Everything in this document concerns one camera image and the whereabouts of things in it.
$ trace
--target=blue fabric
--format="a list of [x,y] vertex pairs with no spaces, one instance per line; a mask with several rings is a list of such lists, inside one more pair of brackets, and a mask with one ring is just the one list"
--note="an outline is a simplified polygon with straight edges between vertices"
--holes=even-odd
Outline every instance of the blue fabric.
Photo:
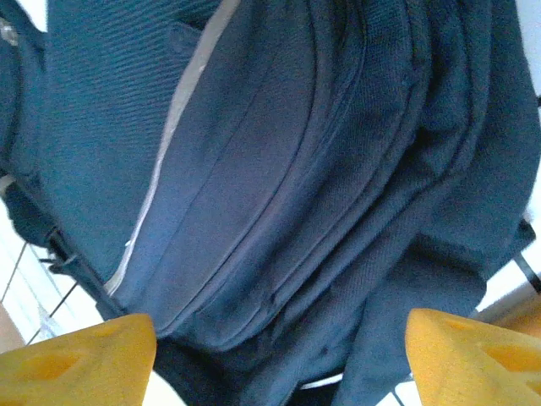
[[189,23],[217,4],[48,3],[44,200],[102,282],[129,240],[172,93],[199,38]]
[[3,169],[105,316],[151,315],[156,369],[190,404],[293,406],[344,370],[312,396],[371,406],[407,373],[408,311],[468,314],[519,249],[541,143],[512,0],[242,0],[109,298],[217,2],[51,1],[45,46],[13,5]]
[[9,185],[3,199],[15,231],[27,242],[46,247],[54,221],[28,197],[16,183]]

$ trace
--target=reflective strip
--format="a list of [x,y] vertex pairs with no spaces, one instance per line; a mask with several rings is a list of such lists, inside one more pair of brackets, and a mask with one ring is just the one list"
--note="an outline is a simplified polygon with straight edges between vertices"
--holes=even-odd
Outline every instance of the reflective strip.
[[218,9],[207,23],[205,30],[199,39],[199,43],[195,48],[194,55],[192,56],[188,67],[184,70],[184,73],[178,82],[177,89],[172,97],[171,106],[169,107],[169,113],[167,114],[167,121],[163,129],[163,134],[161,136],[160,149],[156,158],[154,172],[152,173],[152,178],[150,180],[150,186],[147,191],[145,201],[143,202],[141,210],[139,211],[139,217],[137,219],[137,223],[135,224],[134,231],[129,239],[130,244],[127,245],[126,250],[124,251],[124,255],[120,261],[118,269],[115,271],[111,279],[109,279],[104,285],[104,289],[108,294],[114,294],[124,279],[129,259],[134,252],[134,246],[137,244],[137,238],[139,237],[141,226],[143,225],[150,206],[152,205],[152,201],[154,200],[154,195],[160,180],[163,158],[167,153],[169,144],[171,143],[172,135],[177,128],[178,120],[180,119],[184,108],[188,104],[189,98],[194,92],[199,77],[201,76],[203,70],[205,70],[206,64],[209,62],[210,55],[212,54],[216,43],[220,39],[221,33],[225,30],[229,20],[237,9],[239,2],[240,0],[223,0],[221,2]]
[[15,31],[15,28],[5,19],[0,18],[0,36],[3,40],[8,42],[10,45],[13,45],[14,47],[17,46],[19,43],[17,31]]
[[344,374],[338,374],[338,375],[331,376],[329,378],[320,379],[319,381],[316,381],[316,382],[305,383],[304,385],[301,386],[301,390],[314,389],[316,387],[324,387],[326,385],[332,385],[333,383],[337,383],[341,381],[343,377],[344,377]]

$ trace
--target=dark blue backpack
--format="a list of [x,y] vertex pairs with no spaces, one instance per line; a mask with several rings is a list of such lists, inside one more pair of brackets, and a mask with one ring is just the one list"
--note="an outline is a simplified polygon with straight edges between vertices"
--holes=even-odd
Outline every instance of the dark blue backpack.
[[409,372],[408,311],[467,315],[534,238],[512,0],[0,14],[15,227],[105,317],[151,315],[188,404],[375,404]]

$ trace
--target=backpack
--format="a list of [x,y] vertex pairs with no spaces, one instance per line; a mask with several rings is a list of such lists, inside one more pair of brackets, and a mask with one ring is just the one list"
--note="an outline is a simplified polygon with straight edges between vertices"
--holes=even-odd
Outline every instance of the backpack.
[[409,373],[408,311],[469,314],[534,238],[511,0],[0,14],[14,225],[105,317],[151,316],[188,404],[375,404]]

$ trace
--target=yellow plastic object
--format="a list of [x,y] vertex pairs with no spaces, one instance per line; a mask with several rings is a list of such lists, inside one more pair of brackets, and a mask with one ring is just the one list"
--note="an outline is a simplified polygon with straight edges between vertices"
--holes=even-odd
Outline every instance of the yellow plastic object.
[[0,355],[0,406],[141,405],[156,356],[147,315]]
[[541,405],[541,340],[412,310],[406,351],[423,406]]

